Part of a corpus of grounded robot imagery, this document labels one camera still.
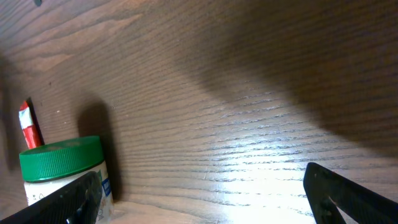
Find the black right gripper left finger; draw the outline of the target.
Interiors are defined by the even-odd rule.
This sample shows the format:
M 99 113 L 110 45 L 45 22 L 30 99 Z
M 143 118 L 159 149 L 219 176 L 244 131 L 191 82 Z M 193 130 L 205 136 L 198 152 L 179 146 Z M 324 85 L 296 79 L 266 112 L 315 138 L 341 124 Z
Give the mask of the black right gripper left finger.
M 102 185 L 88 172 L 25 209 L 1 220 L 2 224 L 94 224 L 100 209 Z

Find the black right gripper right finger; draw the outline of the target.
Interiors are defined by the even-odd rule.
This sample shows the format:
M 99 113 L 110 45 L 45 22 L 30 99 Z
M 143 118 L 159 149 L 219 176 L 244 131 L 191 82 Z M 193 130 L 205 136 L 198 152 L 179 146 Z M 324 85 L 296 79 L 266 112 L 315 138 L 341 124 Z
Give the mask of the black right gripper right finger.
M 317 163 L 307 164 L 305 193 L 317 223 L 397 223 L 397 203 Z

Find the green-lidded seasoning jar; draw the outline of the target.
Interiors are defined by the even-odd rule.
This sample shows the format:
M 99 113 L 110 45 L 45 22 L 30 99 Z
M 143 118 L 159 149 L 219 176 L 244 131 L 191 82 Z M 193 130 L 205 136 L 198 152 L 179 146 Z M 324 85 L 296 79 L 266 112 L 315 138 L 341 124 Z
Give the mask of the green-lidded seasoning jar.
M 78 179 L 95 172 L 102 186 L 96 223 L 109 223 L 114 212 L 113 195 L 101 140 L 87 136 L 54 142 L 19 154 L 29 206 Z

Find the red white sachet stick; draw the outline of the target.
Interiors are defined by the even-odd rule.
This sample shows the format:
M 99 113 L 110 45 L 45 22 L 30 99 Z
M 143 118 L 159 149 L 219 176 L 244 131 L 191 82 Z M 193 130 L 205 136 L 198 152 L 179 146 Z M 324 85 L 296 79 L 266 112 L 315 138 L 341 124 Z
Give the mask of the red white sachet stick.
M 18 118 L 28 149 L 44 144 L 31 98 L 26 99 L 19 108 Z

